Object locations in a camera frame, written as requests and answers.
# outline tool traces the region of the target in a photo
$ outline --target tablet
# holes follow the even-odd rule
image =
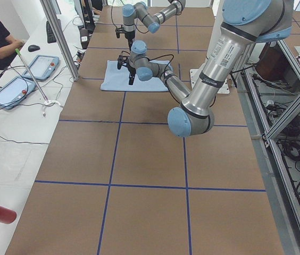
[[[35,88],[33,81],[15,77],[0,89],[0,106],[5,109],[12,109],[30,94]]]
[[[28,66],[38,81],[45,81],[59,64],[59,58],[55,56],[37,55],[32,63]],[[32,79],[29,72],[26,70],[22,77]]]

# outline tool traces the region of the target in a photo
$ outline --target computer mouse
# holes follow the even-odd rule
[[[32,44],[32,45],[28,46],[29,52],[35,52],[36,50],[40,50],[40,47],[38,45]]]

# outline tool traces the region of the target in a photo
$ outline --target blue cloth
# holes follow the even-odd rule
[[[169,61],[153,61],[160,64],[168,64]],[[136,75],[134,85],[129,85],[129,71],[126,67],[117,69],[117,61],[107,61],[105,79],[101,90],[108,91],[137,91],[137,92],[163,92],[168,91],[159,78],[151,78],[148,81],[140,81]]]

